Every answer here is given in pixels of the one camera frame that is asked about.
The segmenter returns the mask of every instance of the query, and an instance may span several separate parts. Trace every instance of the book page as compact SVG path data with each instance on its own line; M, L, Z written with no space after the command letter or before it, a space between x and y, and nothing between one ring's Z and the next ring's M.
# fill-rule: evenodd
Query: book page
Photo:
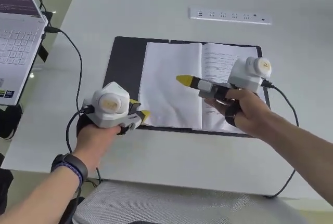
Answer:
M176 80L178 75L201 77L202 44L148 43L139 90L145 124L202 129L199 91Z
M202 47L202 78L217 83L227 82L236 60L238 58L246 59L249 56L258 56L255 47L205 44ZM242 133L238 128L228 124L220 112L204 101L202 101L202 129Z

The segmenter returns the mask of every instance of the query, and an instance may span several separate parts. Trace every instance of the forearm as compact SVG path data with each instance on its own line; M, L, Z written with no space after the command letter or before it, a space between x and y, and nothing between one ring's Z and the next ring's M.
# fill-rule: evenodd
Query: forearm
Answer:
M261 139L333 205L333 144L275 114L271 114L265 122Z
M72 170L58 167L26 200L6 212L0 223L58 223L79 183Z

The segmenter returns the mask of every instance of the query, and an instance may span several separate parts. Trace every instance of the laptop keyboard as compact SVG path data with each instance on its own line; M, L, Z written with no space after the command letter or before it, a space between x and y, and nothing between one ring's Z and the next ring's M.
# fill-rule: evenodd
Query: laptop keyboard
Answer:
M37 32L0 30L0 63L25 65Z

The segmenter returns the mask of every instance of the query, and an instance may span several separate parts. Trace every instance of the sticker on laptop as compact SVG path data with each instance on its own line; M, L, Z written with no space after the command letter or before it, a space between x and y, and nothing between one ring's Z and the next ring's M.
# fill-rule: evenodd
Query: sticker on laptop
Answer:
M14 96L14 90L6 91L5 98L12 98Z

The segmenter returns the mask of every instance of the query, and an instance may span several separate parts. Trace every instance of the human hand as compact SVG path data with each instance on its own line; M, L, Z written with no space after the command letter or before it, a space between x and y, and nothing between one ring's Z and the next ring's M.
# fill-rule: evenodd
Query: human hand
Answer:
M90 124L78 134L78 141L73 155L78 157L87 167L88 171L97 168L100 159L112 144L120 127L98 128Z
M236 127L254 137L261 138L267 117L273 114L269 107L257 95L245 89L229 90L226 98L239 100L242 112L235 116ZM215 99L205 99L204 101L225 115L228 106Z

